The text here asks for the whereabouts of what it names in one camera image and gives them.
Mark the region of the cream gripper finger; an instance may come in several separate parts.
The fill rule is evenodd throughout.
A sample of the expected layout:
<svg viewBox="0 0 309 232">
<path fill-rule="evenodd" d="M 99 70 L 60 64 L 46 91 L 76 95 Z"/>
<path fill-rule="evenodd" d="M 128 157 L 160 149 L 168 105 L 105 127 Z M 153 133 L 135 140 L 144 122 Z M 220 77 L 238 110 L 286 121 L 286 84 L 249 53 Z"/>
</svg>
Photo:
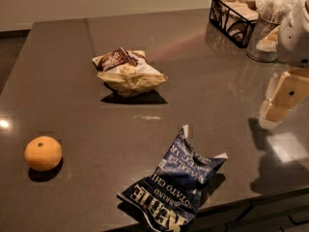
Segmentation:
<svg viewBox="0 0 309 232">
<path fill-rule="evenodd" d="M 259 125 L 264 130 L 274 130 L 291 113 L 286 105 L 263 101 L 259 113 Z"/>
</svg>

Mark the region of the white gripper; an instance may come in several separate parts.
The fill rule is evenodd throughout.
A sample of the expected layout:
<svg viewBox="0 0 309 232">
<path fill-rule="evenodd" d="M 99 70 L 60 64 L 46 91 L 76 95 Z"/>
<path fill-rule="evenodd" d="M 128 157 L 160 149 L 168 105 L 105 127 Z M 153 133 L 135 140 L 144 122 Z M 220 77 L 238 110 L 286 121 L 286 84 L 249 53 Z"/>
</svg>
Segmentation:
<svg viewBox="0 0 309 232">
<path fill-rule="evenodd" d="M 280 62 L 309 67 L 309 0 L 298 0 L 282 20 L 277 36 Z M 276 106 L 292 109 L 309 95 L 309 71 L 292 69 L 270 79 L 266 98 Z"/>
</svg>

